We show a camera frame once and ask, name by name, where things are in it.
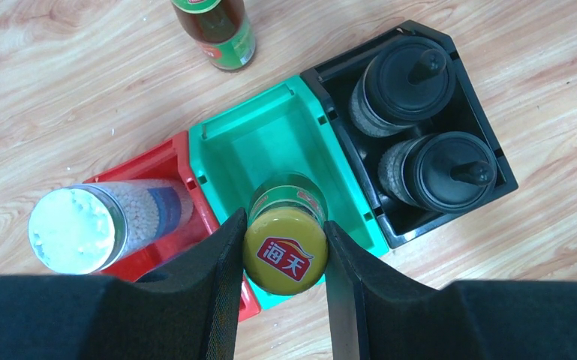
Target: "soy sauce bottle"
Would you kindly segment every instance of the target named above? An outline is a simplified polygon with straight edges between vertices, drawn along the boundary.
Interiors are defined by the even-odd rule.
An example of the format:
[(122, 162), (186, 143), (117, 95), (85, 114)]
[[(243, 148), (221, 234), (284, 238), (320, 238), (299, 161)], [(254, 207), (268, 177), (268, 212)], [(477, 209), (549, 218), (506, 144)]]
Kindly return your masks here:
[(185, 31), (224, 71), (246, 66), (255, 54), (255, 37), (244, 0), (171, 0)]

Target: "black plastic bin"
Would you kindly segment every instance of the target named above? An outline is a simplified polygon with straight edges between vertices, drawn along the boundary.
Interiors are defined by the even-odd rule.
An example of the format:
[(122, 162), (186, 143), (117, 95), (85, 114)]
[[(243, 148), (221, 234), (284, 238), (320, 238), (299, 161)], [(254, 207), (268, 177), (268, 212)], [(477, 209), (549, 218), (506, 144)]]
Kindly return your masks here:
[[(409, 35), (432, 39), (446, 50), (455, 67), (457, 83), (454, 95), (441, 112), (416, 127), (384, 138), (364, 135), (354, 127), (348, 114), (352, 90), (373, 57), (389, 46), (396, 37)], [(448, 35), (408, 20), (385, 34), (304, 71), (301, 77), (326, 110), (332, 128), (391, 248), (463, 215), (429, 212), (387, 196), (381, 190), (377, 166), (383, 153), (396, 143), (429, 133), (464, 131), (473, 134), (487, 143), (497, 159), (497, 181), (483, 205), (518, 188), (454, 42)]]

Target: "yellow bottle cap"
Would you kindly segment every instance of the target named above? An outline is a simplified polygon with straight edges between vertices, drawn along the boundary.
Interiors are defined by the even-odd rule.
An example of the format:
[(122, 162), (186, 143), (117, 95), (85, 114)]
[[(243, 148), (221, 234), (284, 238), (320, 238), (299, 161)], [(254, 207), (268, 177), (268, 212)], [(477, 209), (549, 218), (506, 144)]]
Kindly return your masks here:
[(268, 293), (306, 291), (321, 278), (327, 261), (326, 235), (313, 217), (297, 208), (262, 213), (244, 236), (244, 268)]

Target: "spice jar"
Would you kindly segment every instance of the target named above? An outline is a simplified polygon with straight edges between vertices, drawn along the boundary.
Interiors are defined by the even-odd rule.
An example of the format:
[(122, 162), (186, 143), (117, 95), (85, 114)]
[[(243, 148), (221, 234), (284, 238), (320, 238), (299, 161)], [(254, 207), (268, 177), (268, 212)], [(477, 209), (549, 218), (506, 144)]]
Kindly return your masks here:
[(88, 274), (184, 226), (193, 203), (179, 181), (146, 179), (54, 190), (32, 210), (29, 239), (55, 272)]
[(494, 152), (472, 134), (452, 131), (400, 142), (382, 156), (378, 176), (391, 197), (433, 212), (480, 206), (496, 182)]
[(369, 64), (350, 96), (350, 118), (370, 137), (389, 137), (438, 114), (452, 98), (456, 76), (443, 47), (399, 36)]
[(326, 200), (295, 172), (269, 178), (255, 190), (244, 237), (244, 267), (260, 288), (294, 295), (316, 284), (328, 261), (323, 223)]

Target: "red logo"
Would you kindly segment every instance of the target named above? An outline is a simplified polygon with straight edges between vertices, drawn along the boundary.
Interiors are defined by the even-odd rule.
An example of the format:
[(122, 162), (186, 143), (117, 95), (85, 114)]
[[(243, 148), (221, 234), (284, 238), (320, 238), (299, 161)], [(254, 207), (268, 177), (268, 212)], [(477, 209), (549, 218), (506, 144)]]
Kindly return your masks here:
[(197, 44), (200, 45), (200, 48), (206, 54), (206, 56), (210, 57), (211, 59), (217, 60), (222, 57), (222, 51), (220, 51), (217, 47), (200, 42)]
[(310, 196), (310, 194), (304, 192), (304, 191), (298, 191), (297, 192), (297, 197), (304, 199), (308, 204), (310, 204), (310, 206), (312, 206), (312, 208), (315, 210), (315, 212), (317, 214), (321, 214), (321, 208), (319, 207), (319, 203), (312, 198), (312, 196)]
[(301, 281), (314, 256), (291, 238), (266, 238), (257, 257), (295, 281)]
[(255, 206), (253, 206), (253, 208), (251, 209), (251, 214), (254, 214), (262, 204), (264, 204), (266, 201), (268, 200), (268, 195), (265, 195), (262, 199), (259, 199), (257, 201), (257, 204), (255, 204)]

